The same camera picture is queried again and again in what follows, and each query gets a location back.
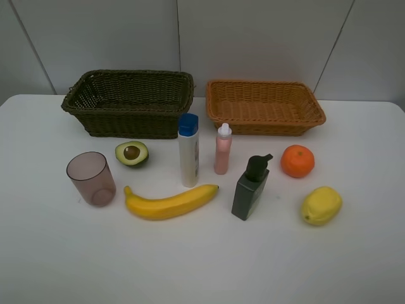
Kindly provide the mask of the pink bottle white cap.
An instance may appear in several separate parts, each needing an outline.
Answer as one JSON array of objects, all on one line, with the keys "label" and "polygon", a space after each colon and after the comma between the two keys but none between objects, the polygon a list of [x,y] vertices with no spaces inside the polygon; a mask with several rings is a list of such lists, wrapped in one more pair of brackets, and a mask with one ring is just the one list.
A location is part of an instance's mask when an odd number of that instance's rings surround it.
[{"label": "pink bottle white cap", "polygon": [[232,130],[229,124],[222,123],[216,135],[215,173],[218,175],[227,173],[231,145]]}]

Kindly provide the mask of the dark green pump bottle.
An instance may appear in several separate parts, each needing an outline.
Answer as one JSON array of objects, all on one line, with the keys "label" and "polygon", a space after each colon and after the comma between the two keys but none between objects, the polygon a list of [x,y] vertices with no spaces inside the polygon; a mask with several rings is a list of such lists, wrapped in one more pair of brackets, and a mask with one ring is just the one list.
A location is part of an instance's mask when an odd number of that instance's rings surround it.
[{"label": "dark green pump bottle", "polygon": [[241,220],[247,220],[254,210],[265,187],[268,175],[268,162],[273,155],[255,155],[250,157],[245,172],[237,181],[232,214]]}]

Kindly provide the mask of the orange mandarin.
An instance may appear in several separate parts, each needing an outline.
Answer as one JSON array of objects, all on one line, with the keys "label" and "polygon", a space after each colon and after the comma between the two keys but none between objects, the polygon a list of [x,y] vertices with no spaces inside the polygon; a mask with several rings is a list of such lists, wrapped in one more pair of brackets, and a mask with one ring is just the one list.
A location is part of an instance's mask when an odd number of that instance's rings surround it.
[{"label": "orange mandarin", "polygon": [[280,159],[282,172],[293,178],[303,178],[315,167],[315,156],[307,147],[291,145]]}]

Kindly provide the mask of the yellow lemon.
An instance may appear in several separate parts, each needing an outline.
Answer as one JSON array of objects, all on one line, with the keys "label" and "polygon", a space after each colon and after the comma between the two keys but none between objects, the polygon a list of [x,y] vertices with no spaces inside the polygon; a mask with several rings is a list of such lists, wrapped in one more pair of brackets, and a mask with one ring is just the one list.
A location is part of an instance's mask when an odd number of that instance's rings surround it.
[{"label": "yellow lemon", "polygon": [[343,200],[331,187],[323,186],[309,193],[301,205],[301,217],[310,225],[329,223],[340,212]]}]

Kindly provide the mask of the white bottle blue cap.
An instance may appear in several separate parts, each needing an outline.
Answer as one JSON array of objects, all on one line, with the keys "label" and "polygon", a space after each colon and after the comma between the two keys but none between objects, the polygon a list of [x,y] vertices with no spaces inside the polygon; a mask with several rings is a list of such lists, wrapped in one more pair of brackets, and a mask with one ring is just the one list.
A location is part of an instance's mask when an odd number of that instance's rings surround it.
[{"label": "white bottle blue cap", "polygon": [[199,174],[199,118],[184,113],[178,121],[178,144],[182,184],[192,188],[198,182]]}]

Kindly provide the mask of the yellow banana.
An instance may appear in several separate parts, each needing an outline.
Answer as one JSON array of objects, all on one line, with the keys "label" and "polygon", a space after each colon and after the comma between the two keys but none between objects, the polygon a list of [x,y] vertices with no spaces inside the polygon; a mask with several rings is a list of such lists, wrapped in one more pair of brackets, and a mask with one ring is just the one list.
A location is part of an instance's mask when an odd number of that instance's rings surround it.
[{"label": "yellow banana", "polygon": [[205,184],[163,199],[146,199],[124,187],[125,205],[130,213],[146,220],[166,220],[192,212],[209,203],[218,193],[219,186]]}]

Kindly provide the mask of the orange wicker basket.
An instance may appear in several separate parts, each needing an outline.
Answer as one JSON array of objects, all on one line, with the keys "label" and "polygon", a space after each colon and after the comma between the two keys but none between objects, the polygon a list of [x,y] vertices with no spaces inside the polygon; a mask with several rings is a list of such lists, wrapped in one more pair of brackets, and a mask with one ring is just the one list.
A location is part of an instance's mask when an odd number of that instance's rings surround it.
[{"label": "orange wicker basket", "polygon": [[326,122],[311,89],[301,82],[211,80],[206,113],[236,135],[301,136]]}]

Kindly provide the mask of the halved avocado with pit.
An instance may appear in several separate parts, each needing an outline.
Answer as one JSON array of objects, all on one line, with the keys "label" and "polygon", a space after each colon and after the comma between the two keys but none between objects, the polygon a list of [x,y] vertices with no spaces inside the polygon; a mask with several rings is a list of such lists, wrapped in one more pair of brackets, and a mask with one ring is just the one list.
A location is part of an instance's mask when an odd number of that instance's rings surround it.
[{"label": "halved avocado with pit", "polygon": [[116,159],[125,166],[139,167],[149,159],[147,146],[140,141],[130,141],[119,144],[115,148]]}]

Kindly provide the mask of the dark brown wicker basket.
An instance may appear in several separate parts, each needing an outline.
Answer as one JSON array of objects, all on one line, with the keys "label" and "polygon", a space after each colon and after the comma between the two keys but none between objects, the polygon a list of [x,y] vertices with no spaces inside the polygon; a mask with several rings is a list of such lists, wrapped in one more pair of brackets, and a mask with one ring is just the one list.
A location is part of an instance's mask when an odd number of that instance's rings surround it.
[{"label": "dark brown wicker basket", "polygon": [[175,139],[193,97],[194,79],[186,72],[91,70],[61,107],[93,137]]}]

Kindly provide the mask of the translucent pink plastic cup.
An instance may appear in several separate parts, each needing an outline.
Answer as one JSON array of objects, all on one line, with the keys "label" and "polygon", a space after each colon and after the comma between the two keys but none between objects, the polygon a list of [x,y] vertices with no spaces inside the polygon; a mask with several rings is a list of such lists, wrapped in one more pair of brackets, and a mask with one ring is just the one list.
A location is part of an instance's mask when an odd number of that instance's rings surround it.
[{"label": "translucent pink plastic cup", "polygon": [[66,166],[66,174],[90,206],[104,207],[116,194],[116,185],[106,157],[88,151],[74,157]]}]

